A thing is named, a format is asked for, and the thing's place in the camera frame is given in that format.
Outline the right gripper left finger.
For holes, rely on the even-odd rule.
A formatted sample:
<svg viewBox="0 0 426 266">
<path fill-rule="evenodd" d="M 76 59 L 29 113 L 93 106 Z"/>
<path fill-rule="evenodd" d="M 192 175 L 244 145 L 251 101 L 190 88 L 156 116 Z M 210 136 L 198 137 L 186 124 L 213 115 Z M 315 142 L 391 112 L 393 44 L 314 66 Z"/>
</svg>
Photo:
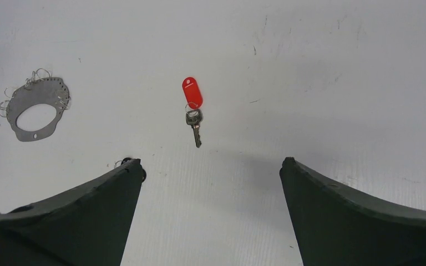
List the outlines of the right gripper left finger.
<svg viewBox="0 0 426 266">
<path fill-rule="evenodd" d="M 146 172 L 138 158 L 0 213 L 0 265 L 120 265 Z"/>
</svg>

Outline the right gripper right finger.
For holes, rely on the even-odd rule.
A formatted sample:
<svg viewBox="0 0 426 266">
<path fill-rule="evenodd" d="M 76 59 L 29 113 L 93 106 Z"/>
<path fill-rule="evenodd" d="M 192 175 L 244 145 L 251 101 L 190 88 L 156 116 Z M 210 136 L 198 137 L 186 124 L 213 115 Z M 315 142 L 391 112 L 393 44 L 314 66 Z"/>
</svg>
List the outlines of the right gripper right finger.
<svg viewBox="0 0 426 266">
<path fill-rule="evenodd" d="M 426 265 L 426 211 L 371 196 L 292 157 L 280 178 L 304 265 Z"/>
</svg>

